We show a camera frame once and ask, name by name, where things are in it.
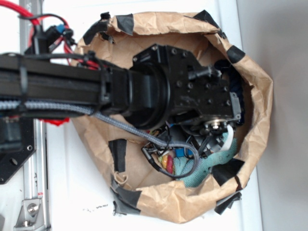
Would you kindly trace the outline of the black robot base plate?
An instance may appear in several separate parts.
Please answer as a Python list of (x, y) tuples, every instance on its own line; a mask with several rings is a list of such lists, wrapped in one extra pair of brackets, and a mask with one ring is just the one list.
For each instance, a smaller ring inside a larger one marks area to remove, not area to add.
[(0, 123), (0, 183), (6, 184), (35, 152), (34, 120)]

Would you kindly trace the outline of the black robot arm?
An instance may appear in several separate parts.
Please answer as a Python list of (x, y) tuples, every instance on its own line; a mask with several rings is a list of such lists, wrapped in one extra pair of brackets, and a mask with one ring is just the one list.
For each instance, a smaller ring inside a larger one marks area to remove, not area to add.
[(227, 131), (241, 119), (237, 95), (213, 66), (171, 46), (152, 45), (125, 69), (82, 55), (98, 69), (50, 63), (60, 54), (0, 58), (0, 151), (22, 149), (21, 118), (91, 115), (160, 147), (180, 147), (146, 134), (164, 124), (195, 136)]

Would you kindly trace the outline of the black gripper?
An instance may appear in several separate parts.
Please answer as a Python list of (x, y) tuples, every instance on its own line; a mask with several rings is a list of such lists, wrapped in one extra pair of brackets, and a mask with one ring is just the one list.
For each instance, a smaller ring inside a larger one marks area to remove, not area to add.
[(241, 108), (220, 71), (189, 51), (155, 44), (134, 56), (132, 72), (133, 126), (168, 123), (198, 141), (226, 133), (222, 150), (230, 148)]

